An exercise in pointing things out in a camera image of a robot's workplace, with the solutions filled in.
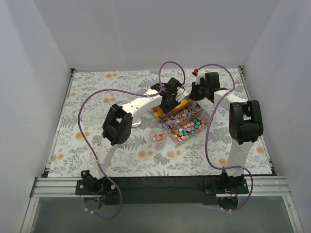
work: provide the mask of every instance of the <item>floral tablecloth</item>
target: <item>floral tablecloth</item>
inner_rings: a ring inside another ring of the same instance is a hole
[[[247,98],[238,69],[229,69],[232,73],[236,89],[234,94]],[[220,69],[209,69],[220,75],[223,87],[232,87],[229,75]],[[194,77],[192,70],[186,70],[184,87],[191,91]],[[61,128],[54,149],[48,177],[80,177],[84,169],[93,166],[95,159],[91,150],[82,138],[78,129],[77,116],[83,101],[93,92],[103,88],[117,88],[132,92],[144,93],[151,85],[157,83],[158,71],[116,71],[116,72],[77,72],[74,74],[70,93],[66,101]],[[162,71],[162,81],[171,77],[182,80],[180,70]],[[97,150],[101,144],[102,125],[110,106],[114,103],[122,105],[135,99],[135,96],[120,92],[105,92],[95,95],[86,104],[83,112],[83,128],[89,141]],[[211,115],[215,104],[201,100],[199,104]],[[146,112],[141,116],[142,124],[133,128],[130,138],[117,149],[107,170],[110,176],[180,176],[180,175],[215,175],[204,152],[206,129],[181,146],[177,146],[170,138],[164,149],[156,151],[149,138],[150,129],[160,126],[154,116]],[[228,131],[229,113],[219,107],[211,126],[208,151],[211,161],[216,166],[224,166],[231,147]],[[254,143],[246,161],[246,167],[253,174],[271,174],[261,139]]]

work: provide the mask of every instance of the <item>purple cable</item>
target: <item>purple cable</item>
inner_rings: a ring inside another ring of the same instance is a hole
[[[104,219],[111,220],[111,219],[114,219],[114,218],[119,214],[119,212],[120,212],[120,210],[121,210],[121,208],[122,208],[122,201],[123,201],[123,200],[122,200],[122,193],[121,193],[121,190],[120,190],[120,188],[118,187],[118,185],[117,185],[112,179],[110,179],[110,177],[107,176],[107,174],[106,174],[105,171],[103,170],[101,164],[99,163],[99,160],[98,160],[98,157],[97,157],[97,154],[96,154],[94,148],[92,147],[92,145],[90,144],[90,142],[87,140],[87,138],[86,138],[86,136],[85,136],[85,134],[84,134],[84,132],[83,132],[83,130],[82,130],[82,127],[81,127],[81,121],[82,121],[82,120],[81,120],[81,113],[82,113],[82,111],[83,111],[83,108],[84,108],[85,104],[89,101],[90,98],[92,98],[92,97],[95,96],[96,94],[101,93],[101,92],[104,92],[104,91],[117,91],[117,92],[122,92],[122,93],[125,93],[125,94],[130,94],[130,95],[140,96],[140,97],[153,97],[153,96],[158,95],[158,94],[162,91],[161,70],[162,70],[162,68],[164,67],[164,65],[167,64],[167,63],[176,64],[177,66],[179,66],[179,67],[181,68],[181,70],[182,70],[182,72],[183,72],[183,75],[184,75],[184,82],[182,83],[182,85],[184,85],[185,82],[186,82],[186,74],[185,74],[184,69],[183,69],[183,68],[180,66],[180,64],[178,64],[177,62],[168,61],[168,62],[163,63],[163,64],[161,65],[160,69],[159,69],[158,78],[159,78],[159,83],[160,83],[160,90],[159,90],[159,92],[157,92],[156,94],[152,94],[152,95],[142,95],[142,94],[133,93],[133,92],[130,92],[130,91],[123,91],[123,90],[118,90],[118,89],[113,89],[113,88],[102,89],[102,90],[99,90],[99,91],[94,92],[94,93],[91,94],[89,97],[87,97],[87,99],[83,102],[83,104],[82,104],[82,106],[81,106],[81,108],[80,108],[80,110],[79,110],[79,114],[78,114],[78,126],[79,126],[79,130],[80,130],[80,132],[81,132],[81,134],[82,134],[82,137],[84,138],[84,140],[86,141],[86,143],[87,143],[88,146],[90,147],[92,153],[94,154],[94,157],[95,157],[95,159],[96,159],[96,162],[97,162],[97,165],[98,165],[100,171],[103,173],[103,175],[104,175],[110,182],[112,182],[112,183],[116,186],[116,188],[117,188],[117,190],[118,190],[118,193],[119,193],[119,196],[120,196],[120,205],[119,205],[119,208],[118,208],[117,212],[116,212],[113,216],[111,216],[111,217],[106,217],[106,216],[104,216],[104,215],[102,215],[102,214],[100,214],[100,213],[98,213],[98,212],[96,212],[96,211],[93,211],[93,210],[91,210],[91,209],[89,209],[89,208],[86,208],[86,209],[87,209],[88,211],[90,211],[91,213],[94,213],[94,214],[96,214],[96,215],[98,215],[98,216],[100,216],[100,217],[102,217],[102,218],[104,218]]]
[[[226,69],[225,67],[221,66],[221,65],[218,65],[218,64],[207,64],[207,65],[205,65],[205,66],[202,66],[202,67],[198,68],[198,70],[201,70],[202,68],[208,67],[208,66],[217,66],[217,67],[223,68],[223,69],[224,69],[225,71],[227,71],[227,73],[230,75],[230,78],[231,78],[232,84],[233,84],[233,88],[232,88],[229,92],[227,92],[226,94],[224,94],[224,95],[220,98],[220,100],[218,101],[218,103],[216,104],[216,106],[215,106],[215,108],[214,108],[214,110],[213,110],[212,116],[210,117],[210,121],[209,121],[209,124],[208,124],[208,126],[207,126],[206,138],[205,138],[205,156],[206,156],[206,159],[207,159],[209,165],[210,165],[212,168],[214,168],[214,169],[217,169],[217,170],[226,170],[226,169],[231,169],[231,168],[242,168],[243,170],[245,170],[245,171],[248,172],[248,174],[249,174],[249,176],[250,176],[250,178],[251,178],[251,183],[252,183],[252,184],[251,184],[251,190],[249,191],[249,194],[248,194],[248,196],[247,196],[245,202],[244,202],[241,206],[239,206],[238,208],[231,210],[231,211],[237,211],[237,210],[241,209],[243,206],[245,206],[245,204],[248,202],[248,200],[249,200],[249,198],[250,198],[250,196],[251,196],[251,194],[252,194],[252,192],[253,192],[253,188],[254,188],[253,176],[252,176],[251,172],[250,172],[247,168],[242,167],[242,166],[228,166],[228,167],[217,167],[217,166],[214,166],[214,165],[212,164],[212,162],[210,161],[209,157],[208,157],[208,151],[207,151],[209,129],[210,129],[210,125],[211,125],[211,123],[212,123],[212,120],[213,120],[213,118],[214,118],[214,115],[215,115],[215,113],[216,113],[216,110],[217,110],[217,108],[219,107],[221,101],[223,101],[223,99],[224,99],[227,95],[229,95],[232,91],[234,91],[234,89],[235,89],[235,83],[234,83],[234,79],[233,79],[232,74],[230,73],[230,71],[229,71],[228,69]]]

